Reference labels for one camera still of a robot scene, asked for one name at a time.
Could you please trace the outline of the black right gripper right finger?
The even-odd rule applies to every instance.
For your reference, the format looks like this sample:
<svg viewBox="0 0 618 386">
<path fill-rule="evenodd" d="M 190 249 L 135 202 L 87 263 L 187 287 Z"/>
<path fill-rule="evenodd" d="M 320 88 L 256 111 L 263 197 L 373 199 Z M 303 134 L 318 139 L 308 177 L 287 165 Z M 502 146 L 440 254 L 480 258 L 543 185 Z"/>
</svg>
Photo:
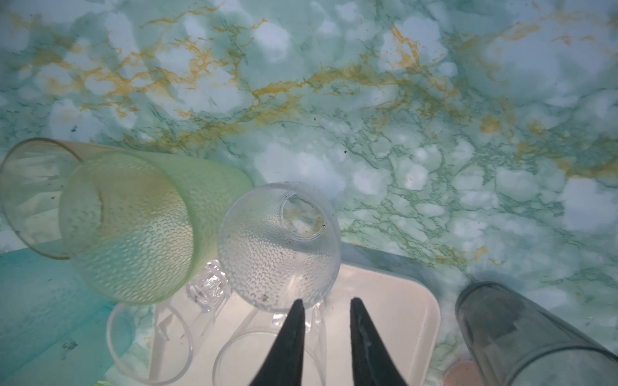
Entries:
<svg viewBox="0 0 618 386">
<path fill-rule="evenodd" d="M 355 385 L 407 385 L 359 298 L 350 303 L 350 333 Z"/>
</svg>

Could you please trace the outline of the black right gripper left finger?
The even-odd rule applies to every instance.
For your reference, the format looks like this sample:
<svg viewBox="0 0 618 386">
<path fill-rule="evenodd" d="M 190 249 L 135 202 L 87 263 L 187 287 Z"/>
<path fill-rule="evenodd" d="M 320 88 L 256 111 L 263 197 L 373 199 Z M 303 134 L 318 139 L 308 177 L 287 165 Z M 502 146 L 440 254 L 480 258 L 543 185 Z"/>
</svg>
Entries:
<svg viewBox="0 0 618 386">
<path fill-rule="evenodd" d="M 251 386 L 302 384 L 305 330 L 304 303 L 297 299 Z"/>
</svg>

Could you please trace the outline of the pink textured plastic cup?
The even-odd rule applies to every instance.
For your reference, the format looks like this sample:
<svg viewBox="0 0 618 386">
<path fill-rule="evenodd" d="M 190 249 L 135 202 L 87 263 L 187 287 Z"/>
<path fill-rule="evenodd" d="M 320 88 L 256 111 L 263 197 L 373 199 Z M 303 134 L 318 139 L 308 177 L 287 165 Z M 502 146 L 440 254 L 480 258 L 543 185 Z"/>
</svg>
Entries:
<svg viewBox="0 0 618 386">
<path fill-rule="evenodd" d="M 447 370 L 444 386 L 484 386 L 484 382 L 476 364 L 472 360 L 463 360 Z"/>
</svg>

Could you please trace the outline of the clear textured plastic cup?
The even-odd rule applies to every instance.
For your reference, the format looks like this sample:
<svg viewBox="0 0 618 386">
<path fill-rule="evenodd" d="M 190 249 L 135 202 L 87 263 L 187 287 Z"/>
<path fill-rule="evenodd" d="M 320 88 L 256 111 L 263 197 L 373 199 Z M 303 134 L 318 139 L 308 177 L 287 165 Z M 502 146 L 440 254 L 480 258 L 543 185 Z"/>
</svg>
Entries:
<svg viewBox="0 0 618 386">
<path fill-rule="evenodd" d="M 251 306 L 286 313 L 301 300 L 309 309 L 337 279 L 341 230 L 330 199 L 318 188 L 270 183 L 229 207 L 217 252 L 232 290 Z"/>
</svg>

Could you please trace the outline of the pale pink plastic tray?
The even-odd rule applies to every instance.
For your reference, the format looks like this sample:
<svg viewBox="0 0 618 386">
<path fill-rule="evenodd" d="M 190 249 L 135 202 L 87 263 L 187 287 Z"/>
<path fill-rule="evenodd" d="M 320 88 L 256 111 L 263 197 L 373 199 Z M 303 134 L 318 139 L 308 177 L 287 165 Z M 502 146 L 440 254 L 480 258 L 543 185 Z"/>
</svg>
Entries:
<svg viewBox="0 0 618 386">
<path fill-rule="evenodd" d="M 440 324 L 426 286 L 388 273 L 343 265 L 323 302 L 268 313 L 208 269 L 169 303 L 116 306 L 106 342 L 123 385 L 420 385 Z"/>
</svg>

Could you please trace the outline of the dark grey plastic cup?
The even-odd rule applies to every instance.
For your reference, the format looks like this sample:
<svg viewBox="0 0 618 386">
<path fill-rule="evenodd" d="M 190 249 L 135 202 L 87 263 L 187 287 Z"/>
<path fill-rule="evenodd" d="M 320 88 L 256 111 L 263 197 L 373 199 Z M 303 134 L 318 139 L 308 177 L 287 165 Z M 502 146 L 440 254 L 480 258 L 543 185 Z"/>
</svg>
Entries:
<svg viewBox="0 0 618 386">
<path fill-rule="evenodd" d="M 617 383 L 616 354 L 500 283 L 468 286 L 455 316 L 486 385 Z"/>
</svg>

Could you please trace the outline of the light green textured cup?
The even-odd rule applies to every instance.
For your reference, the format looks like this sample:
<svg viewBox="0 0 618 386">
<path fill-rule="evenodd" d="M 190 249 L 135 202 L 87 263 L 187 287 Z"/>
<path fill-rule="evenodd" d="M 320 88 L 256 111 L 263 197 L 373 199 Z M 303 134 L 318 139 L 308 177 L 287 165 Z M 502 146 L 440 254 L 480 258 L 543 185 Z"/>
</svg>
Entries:
<svg viewBox="0 0 618 386">
<path fill-rule="evenodd" d="M 61 193 L 63 246 L 77 273 L 115 302 L 163 302 L 214 259 L 242 170 L 181 154 L 110 151 L 76 167 Z"/>
</svg>

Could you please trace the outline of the teal textured cup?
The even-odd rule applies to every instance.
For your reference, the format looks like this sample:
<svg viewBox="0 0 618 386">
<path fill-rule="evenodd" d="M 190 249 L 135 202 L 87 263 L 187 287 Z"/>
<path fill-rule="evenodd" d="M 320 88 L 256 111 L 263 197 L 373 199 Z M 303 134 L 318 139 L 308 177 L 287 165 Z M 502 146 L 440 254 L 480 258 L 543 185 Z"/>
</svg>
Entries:
<svg viewBox="0 0 618 386">
<path fill-rule="evenodd" d="M 1 255 L 1 383 L 95 385 L 114 364 L 106 341 L 116 306 L 68 261 L 30 249 Z"/>
</svg>

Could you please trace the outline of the amber yellow plastic cup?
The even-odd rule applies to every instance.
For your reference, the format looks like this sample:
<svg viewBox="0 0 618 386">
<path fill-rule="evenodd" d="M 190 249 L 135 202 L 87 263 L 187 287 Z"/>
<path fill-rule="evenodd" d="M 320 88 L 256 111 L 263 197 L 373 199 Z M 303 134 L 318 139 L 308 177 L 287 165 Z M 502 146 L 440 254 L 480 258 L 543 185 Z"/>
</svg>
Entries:
<svg viewBox="0 0 618 386">
<path fill-rule="evenodd" d="M 112 146 L 30 138 L 15 145 L 1 165 L 1 209 L 16 236 L 36 253 L 67 260 L 59 204 L 73 170 Z"/>
</svg>

